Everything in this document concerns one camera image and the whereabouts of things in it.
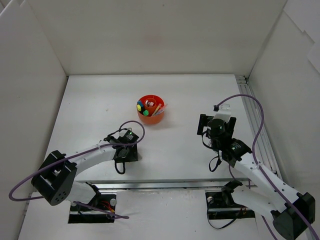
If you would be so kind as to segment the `green capped black highlighter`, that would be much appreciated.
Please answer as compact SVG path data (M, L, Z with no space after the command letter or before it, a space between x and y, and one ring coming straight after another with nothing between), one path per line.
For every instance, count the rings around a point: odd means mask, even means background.
M148 116L148 115L149 115L149 111L148 111L148 110L144 110L144 111L142 112L142 114L143 114L144 116Z

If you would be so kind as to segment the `yellow clear gel pen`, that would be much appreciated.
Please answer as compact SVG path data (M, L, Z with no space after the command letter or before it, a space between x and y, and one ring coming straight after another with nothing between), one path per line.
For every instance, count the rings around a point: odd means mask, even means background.
M153 116L155 116L156 115L156 113L161 109L161 107L162 107L162 104L160 103L157 107L156 107L156 109L155 109L155 111L153 112Z

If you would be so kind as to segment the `yellow capped black highlighter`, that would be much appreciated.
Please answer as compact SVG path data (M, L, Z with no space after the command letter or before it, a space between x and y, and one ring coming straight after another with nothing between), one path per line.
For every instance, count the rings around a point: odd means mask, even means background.
M137 105L136 105L136 109L140 112L140 111L142 110L142 106L139 105L139 104L137 104Z

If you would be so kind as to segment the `orange round compartment container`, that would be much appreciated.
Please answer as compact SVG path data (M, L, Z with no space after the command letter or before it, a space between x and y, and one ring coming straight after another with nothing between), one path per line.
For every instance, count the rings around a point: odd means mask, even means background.
M138 117L142 121L142 123L147 124L147 125L155 125L155 124L160 123L160 121L163 119L163 117L165 115L165 106L166 105L165 105L164 100L157 95L149 94L149 95L142 96L138 101L142 101L142 103L144 104L144 106L141 107L142 108L141 111L138 111L136 109ZM154 102L154 105L152 107L149 107L146 105L146 101L152 101L152 102ZM162 107L153 116L153 112L155 111L155 109L157 108L157 106L159 104L162 104ZM149 111L148 116L143 115L144 110Z

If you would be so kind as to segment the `blue capped black highlighter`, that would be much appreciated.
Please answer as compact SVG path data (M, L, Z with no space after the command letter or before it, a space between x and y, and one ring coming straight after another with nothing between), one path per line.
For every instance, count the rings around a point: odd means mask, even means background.
M144 106L144 104L142 103L141 100L137 101L137 104L140 105L140 106L142 106L142 107Z

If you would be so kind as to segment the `pink white mini stapler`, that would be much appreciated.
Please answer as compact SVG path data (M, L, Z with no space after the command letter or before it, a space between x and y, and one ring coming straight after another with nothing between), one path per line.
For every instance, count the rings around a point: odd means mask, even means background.
M146 104L148 107L152 107L155 103L154 103L153 101L147 100L147 101L145 102L145 104Z

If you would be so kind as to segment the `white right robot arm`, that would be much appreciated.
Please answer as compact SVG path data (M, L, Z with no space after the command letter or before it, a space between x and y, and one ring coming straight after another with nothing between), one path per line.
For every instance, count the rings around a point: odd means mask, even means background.
M254 158L243 141L233 138L236 118L228 121L201 114L197 134L210 139L207 148L217 153L218 162L226 162L248 177L262 194L250 190L238 180L228 182L221 190L227 206L243 205L272 221L275 230L286 240L297 239L315 221L315 198L287 185Z

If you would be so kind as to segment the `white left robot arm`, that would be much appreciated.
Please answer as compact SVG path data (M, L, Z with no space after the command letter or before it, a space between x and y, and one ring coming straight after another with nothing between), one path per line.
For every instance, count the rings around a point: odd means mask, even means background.
M98 143L94 151L52 166L34 176L31 184L51 206L63 201L80 202L87 209L94 210L101 200L99 189L88 182L77 182L75 177L103 162L114 161L115 164L136 162L138 147L132 144L138 139L139 136L130 129L118 138L107 136Z

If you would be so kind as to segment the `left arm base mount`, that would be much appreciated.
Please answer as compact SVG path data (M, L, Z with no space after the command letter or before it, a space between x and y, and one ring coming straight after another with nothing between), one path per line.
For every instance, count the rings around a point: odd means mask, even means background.
M88 205L115 213L117 204L117 195L114 193L100 193L98 187L86 182L96 193ZM111 224L115 222L115 217L109 214L104 214L100 211L95 211L85 206L75 205L70 206L68 218L69 224Z

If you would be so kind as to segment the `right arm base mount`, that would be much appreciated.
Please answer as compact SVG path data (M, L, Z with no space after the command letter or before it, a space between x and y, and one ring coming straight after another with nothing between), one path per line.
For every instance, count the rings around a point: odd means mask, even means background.
M222 230L232 225L236 220L255 219L256 215L253 210L244 205L235 203L231 193L236 187L243 187L238 180L232 180L224 185L220 191L207 191L206 198L206 216L209 225L215 230ZM223 226L214 226L213 220L230 220Z

